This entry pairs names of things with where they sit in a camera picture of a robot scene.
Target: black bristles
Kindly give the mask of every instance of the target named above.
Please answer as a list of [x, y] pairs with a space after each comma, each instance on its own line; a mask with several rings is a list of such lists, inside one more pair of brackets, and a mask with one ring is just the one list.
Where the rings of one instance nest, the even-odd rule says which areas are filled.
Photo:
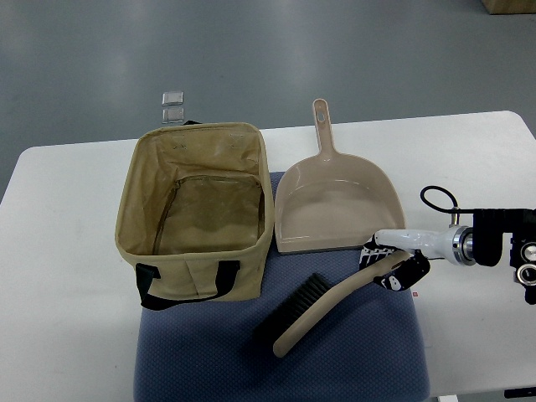
[[331, 289], [320, 275], [312, 274], [253, 331], [253, 339], [273, 344], [310, 306]]

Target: cardboard box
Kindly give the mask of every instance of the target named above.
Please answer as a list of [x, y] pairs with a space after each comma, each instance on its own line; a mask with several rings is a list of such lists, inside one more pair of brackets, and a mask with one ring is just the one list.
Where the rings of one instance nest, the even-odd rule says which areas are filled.
[[536, 0], [482, 0], [490, 14], [536, 13]]

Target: gray floor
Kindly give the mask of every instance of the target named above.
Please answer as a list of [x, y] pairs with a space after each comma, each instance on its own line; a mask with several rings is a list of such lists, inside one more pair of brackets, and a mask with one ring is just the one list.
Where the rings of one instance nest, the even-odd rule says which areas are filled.
[[161, 126], [166, 90], [204, 122], [311, 125], [324, 97], [333, 122], [510, 110], [536, 133], [535, 38], [480, 0], [2, 0], [0, 196], [28, 147]]

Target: beige fabric bin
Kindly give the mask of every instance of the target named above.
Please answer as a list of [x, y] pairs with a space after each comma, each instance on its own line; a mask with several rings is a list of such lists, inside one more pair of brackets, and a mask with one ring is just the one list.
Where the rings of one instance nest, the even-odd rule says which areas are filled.
[[151, 131], [132, 155], [116, 245], [142, 305], [258, 297], [274, 225], [265, 144], [246, 123]]

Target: beige dustpan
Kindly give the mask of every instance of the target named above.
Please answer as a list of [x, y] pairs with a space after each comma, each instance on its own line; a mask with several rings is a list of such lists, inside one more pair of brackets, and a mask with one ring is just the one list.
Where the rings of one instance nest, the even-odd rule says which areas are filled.
[[405, 218], [387, 175], [372, 162], [333, 146], [327, 102], [312, 104], [320, 152], [292, 166], [276, 192], [281, 253], [359, 247], [379, 229], [403, 229]]

